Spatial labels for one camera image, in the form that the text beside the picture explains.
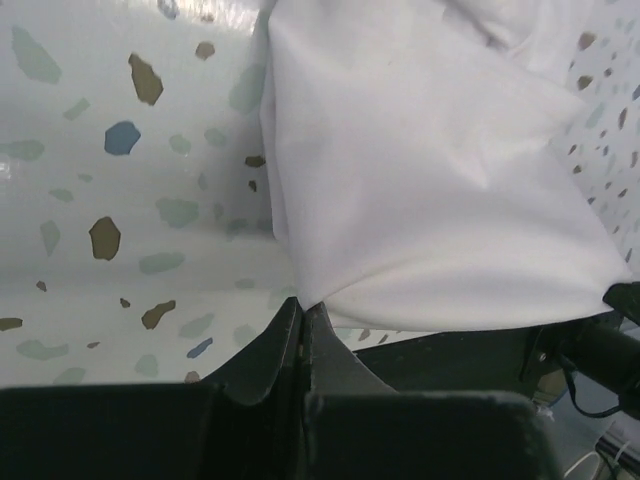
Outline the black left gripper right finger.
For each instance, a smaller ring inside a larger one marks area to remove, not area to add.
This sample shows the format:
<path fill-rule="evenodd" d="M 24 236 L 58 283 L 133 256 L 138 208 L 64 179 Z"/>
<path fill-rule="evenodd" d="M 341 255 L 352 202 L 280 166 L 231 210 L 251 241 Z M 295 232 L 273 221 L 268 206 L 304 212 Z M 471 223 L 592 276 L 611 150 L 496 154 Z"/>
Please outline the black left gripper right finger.
<path fill-rule="evenodd" d="M 323 305 L 304 320 L 306 478 L 562 478 L 542 420 L 524 397 L 400 393 L 338 339 Z"/>

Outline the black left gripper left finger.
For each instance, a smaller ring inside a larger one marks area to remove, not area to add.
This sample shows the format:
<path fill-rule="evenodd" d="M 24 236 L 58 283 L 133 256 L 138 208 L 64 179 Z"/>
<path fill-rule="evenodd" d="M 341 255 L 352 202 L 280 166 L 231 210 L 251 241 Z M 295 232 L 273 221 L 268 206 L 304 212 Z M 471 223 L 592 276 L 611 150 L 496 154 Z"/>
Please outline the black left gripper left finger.
<path fill-rule="evenodd" d="M 297 479 L 302 311 L 192 383 L 5 388 L 5 479 Z"/>

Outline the white t shirt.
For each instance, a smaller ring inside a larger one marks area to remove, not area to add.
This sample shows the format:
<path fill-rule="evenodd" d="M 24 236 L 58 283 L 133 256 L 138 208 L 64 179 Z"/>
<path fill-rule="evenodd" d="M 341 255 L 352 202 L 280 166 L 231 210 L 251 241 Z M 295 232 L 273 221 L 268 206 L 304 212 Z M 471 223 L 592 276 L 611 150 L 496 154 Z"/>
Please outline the white t shirt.
<path fill-rule="evenodd" d="M 551 148 L 589 1 L 278 1 L 260 121 L 300 305 L 338 326 L 590 317 L 632 274 Z"/>

